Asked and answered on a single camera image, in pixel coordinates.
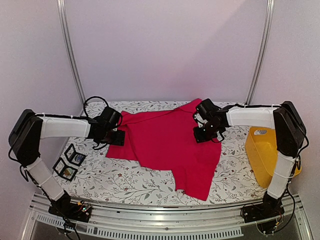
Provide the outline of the red polo shirt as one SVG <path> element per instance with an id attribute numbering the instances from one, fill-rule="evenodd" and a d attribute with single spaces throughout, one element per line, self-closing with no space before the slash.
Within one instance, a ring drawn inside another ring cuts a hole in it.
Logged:
<path id="1" fill-rule="evenodd" d="M 111 145 L 106 157 L 137 161 L 140 166 L 171 171 L 176 190 L 201 201 L 208 199 L 222 145 L 197 143 L 193 114 L 199 98 L 173 110 L 129 113 L 122 111 L 123 146 Z"/>

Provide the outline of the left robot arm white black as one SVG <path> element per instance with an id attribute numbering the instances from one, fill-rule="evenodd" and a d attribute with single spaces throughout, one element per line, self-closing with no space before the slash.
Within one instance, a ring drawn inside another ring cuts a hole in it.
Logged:
<path id="1" fill-rule="evenodd" d="M 40 141 L 46 138 L 78 137 L 92 139 L 97 144 L 123 146 L 125 132 L 118 129 L 121 118 L 121 114 L 112 108 L 106 108 L 94 118 L 35 113 L 25 109 L 8 137 L 8 154 L 14 154 L 9 159 L 18 162 L 29 173 L 48 197 L 55 201 L 54 207 L 63 217 L 70 217 L 75 211 L 74 205 L 64 198 L 67 193 L 42 160 Z"/>

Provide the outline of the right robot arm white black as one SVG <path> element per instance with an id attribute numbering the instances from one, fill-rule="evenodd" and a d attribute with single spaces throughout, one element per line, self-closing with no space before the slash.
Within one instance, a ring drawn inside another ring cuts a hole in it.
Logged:
<path id="1" fill-rule="evenodd" d="M 259 206 L 262 218 L 269 218 L 278 210 L 275 200 L 282 198 L 295 172 L 301 169 L 300 153 L 309 145 L 306 127 L 291 101 L 280 105 L 227 105 L 221 108 L 210 99 L 195 108 L 193 129 L 197 143 L 219 143 L 229 127 L 251 126 L 273 130 L 276 143 L 276 164 L 265 193 L 268 199 Z"/>

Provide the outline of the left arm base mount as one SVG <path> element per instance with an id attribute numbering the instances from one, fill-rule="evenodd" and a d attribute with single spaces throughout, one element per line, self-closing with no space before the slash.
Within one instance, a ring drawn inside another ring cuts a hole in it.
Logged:
<path id="1" fill-rule="evenodd" d="M 53 201 L 48 212 L 69 220 L 88 223 L 91 218 L 92 205 L 83 201 L 74 203 L 69 200 Z"/>

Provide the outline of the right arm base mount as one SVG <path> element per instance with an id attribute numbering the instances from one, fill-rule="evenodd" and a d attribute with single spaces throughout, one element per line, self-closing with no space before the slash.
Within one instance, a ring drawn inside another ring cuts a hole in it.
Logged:
<path id="1" fill-rule="evenodd" d="M 240 216 L 245 223 L 256 222 L 277 216 L 282 216 L 285 213 L 281 201 L 267 200 L 261 203 L 245 204 L 240 210 Z"/>

